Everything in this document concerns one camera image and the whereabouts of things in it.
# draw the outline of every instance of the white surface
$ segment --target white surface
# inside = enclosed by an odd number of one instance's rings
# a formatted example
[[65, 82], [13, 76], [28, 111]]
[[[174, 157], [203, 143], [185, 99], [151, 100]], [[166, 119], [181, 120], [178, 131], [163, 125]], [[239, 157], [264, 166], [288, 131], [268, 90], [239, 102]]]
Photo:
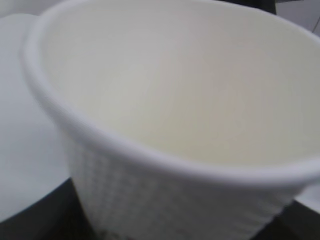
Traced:
[[63, 0], [0, 0], [0, 18], [10, 14], [39, 15], [42, 11]]
[[18, 61], [23, 35], [35, 18], [0, 19], [0, 222], [69, 176], [54, 126], [29, 94]]
[[276, 5], [277, 15], [310, 31], [320, 17], [320, 0], [299, 0]]
[[308, 187], [296, 200], [320, 214], [320, 184]]

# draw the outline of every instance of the cup rim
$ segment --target cup rim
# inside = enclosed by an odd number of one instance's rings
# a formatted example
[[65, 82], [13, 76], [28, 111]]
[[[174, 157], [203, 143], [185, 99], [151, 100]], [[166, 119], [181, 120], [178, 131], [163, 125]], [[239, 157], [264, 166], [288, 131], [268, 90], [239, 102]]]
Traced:
[[[67, 0], [45, 11], [35, 22], [26, 36], [21, 52], [22, 67], [27, 83], [44, 109], [53, 120], [67, 132], [76, 136], [101, 152], [110, 152], [121, 161], [131, 162], [151, 172], [162, 173], [193, 182], [216, 183], [229, 187], [283, 188], [302, 186], [320, 179], [320, 158], [312, 157], [281, 165], [265, 166], [220, 166], [214, 163], [201, 163], [153, 150], [142, 144], [130, 141], [111, 130], [98, 127], [94, 121], [74, 109], [59, 96], [42, 67], [39, 45], [50, 29], [51, 23], [60, 14], [74, 7], [90, 4], [95, 0]], [[224, 8], [237, 8], [239, 11], [275, 18], [279, 23], [294, 27], [307, 38], [320, 46], [320, 39], [311, 32], [285, 19], [262, 10], [240, 6], [228, 2], [211, 0], [200, 1]]]

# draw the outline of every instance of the textured cup exterior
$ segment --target textured cup exterior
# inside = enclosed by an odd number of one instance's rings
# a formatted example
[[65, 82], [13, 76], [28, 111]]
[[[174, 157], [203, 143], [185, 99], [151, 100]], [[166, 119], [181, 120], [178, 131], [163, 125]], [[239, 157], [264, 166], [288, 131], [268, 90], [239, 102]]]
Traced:
[[301, 190], [190, 185], [62, 140], [82, 207], [105, 240], [248, 240]]

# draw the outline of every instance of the dark surface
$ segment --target dark surface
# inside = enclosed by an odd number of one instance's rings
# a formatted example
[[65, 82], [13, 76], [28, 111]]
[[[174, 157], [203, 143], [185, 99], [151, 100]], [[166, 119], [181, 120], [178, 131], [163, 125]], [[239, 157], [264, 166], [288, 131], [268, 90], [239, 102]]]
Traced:
[[[293, 202], [252, 240], [319, 240], [320, 215]], [[44, 199], [0, 223], [1, 240], [97, 240], [69, 179]]]
[[274, 0], [222, 0], [233, 4], [240, 4], [247, 7], [261, 9], [272, 14], [276, 14], [276, 5]]

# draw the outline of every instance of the white plate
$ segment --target white plate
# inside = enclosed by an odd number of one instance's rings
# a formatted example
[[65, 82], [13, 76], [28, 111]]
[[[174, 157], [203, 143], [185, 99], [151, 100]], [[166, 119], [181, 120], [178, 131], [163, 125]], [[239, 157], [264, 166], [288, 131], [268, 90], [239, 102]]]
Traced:
[[320, 184], [308, 187], [296, 200], [320, 214]]
[[55, 128], [29, 94], [19, 64], [23, 36], [36, 18], [0, 18], [0, 222], [69, 177]]

